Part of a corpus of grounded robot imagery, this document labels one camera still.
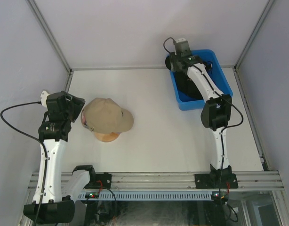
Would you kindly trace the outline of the black cap gold logo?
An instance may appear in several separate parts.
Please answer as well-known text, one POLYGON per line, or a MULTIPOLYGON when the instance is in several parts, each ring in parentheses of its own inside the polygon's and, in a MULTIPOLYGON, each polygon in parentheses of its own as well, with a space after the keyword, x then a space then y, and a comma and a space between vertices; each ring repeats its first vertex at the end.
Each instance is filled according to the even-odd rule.
POLYGON ((174 78, 180 92, 197 100, 203 99, 195 83, 184 72, 174 73, 174 78))

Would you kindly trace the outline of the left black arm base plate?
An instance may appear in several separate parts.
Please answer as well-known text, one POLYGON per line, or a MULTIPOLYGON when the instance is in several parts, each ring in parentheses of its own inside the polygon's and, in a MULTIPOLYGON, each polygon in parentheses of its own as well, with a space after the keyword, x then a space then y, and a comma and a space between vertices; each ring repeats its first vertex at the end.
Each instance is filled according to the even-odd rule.
POLYGON ((111 188, 112 184, 112 174, 110 173, 97 173, 94 176, 90 177, 90 182, 88 183, 88 187, 105 187, 111 188))

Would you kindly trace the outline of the pink baseball cap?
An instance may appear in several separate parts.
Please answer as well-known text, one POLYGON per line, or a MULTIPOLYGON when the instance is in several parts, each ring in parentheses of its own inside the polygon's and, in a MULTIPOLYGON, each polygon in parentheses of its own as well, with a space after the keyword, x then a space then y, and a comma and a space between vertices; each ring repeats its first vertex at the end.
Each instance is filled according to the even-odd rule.
POLYGON ((81 113, 81 123, 85 128, 88 127, 87 126, 87 120, 86 120, 85 115, 84 115, 84 111, 82 111, 82 113, 81 113))

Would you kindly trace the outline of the black baseball cap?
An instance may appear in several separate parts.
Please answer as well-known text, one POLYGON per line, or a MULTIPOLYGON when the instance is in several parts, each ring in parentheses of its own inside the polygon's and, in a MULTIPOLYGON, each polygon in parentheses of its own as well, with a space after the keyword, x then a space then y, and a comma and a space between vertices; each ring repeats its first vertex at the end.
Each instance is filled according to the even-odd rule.
MULTIPOLYGON (((207 61, 207 62, 202 61, 202 63, 204 64, 205 69, 206 69, 207 71, 212 70, 213 63, 212 63, 211 61, 207 61)), ((169 69, 169 70, 171 71, 171 65, 170 65, 170 59, 169 59, 169 57, 166 57, 166 59, 165 59, 165 66, 166 66, 167 69, 169 69)))

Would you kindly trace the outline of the beige baseball cap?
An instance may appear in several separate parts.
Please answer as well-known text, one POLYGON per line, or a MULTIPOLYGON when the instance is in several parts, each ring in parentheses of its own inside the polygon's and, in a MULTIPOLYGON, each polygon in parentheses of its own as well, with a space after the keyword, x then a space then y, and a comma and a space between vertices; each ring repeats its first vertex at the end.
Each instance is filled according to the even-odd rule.
POLYGON ((110 98, 95 98, 84 107, 83 111, 87 129, 92 132, 122 133, 129 131, 134 125, 131 112, 121 108, 110 98))

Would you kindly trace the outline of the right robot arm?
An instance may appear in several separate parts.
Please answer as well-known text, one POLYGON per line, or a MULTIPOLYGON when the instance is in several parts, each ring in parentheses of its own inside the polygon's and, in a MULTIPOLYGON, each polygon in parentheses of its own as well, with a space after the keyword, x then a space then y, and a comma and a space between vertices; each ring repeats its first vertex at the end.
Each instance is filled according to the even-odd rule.
POLYGON ((186 74, 196 85, 204 100, 201 122, 209 129, 210 172, 195 175, 196 187, 221 188, 232 178, 226 150, 226 129, 231 117, 232 98, 216 86, 203 61, 192 54, 186 39, 174 40, 173 44, 175 50, 169 55, 170 69, 175 73, 186 74))

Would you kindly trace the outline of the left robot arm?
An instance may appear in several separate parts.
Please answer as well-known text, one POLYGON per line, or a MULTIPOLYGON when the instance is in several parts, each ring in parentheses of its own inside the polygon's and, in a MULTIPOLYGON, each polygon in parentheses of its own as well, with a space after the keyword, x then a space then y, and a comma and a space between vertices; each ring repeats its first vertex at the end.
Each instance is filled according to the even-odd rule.
POLYGON ((41 160, 38 183, 32 203, 24 206, 24 215, 33 225, 69 223, 75 214, 75 202, 84 187, 93 188, 97 177, 92 165, 77 166, 62 187, 62 161, 71 124, 81 113, 85 100, 64 91, 42 91, 40 103, 47 111, 38 129, 41 160))

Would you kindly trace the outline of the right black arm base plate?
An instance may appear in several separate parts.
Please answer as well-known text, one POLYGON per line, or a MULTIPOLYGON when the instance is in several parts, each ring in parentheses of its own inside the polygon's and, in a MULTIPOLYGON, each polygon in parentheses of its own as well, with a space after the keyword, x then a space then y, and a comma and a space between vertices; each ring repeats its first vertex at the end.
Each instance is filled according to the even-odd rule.
POLYGON ((195 186, 197 189, 216 189, 223 188, 227 189, 228 185, 230 188, 237 189, 239 188, 238 180, 235 174, 229 175, 216 175, 212 176, 211 173, 207 174, 195 174, 195 186))

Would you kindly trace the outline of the wooden hat stand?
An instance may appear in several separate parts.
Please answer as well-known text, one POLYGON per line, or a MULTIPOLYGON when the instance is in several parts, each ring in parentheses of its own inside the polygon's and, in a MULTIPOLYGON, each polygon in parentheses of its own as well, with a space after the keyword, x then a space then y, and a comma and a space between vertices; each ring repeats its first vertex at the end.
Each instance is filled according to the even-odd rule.
POLYGON ((94 136, 101 142, 109 143, 109 142, 116 140, 120 136, 120 133, 112 132, 109 134, 103 134, 103 133, 94 132, 94 136))

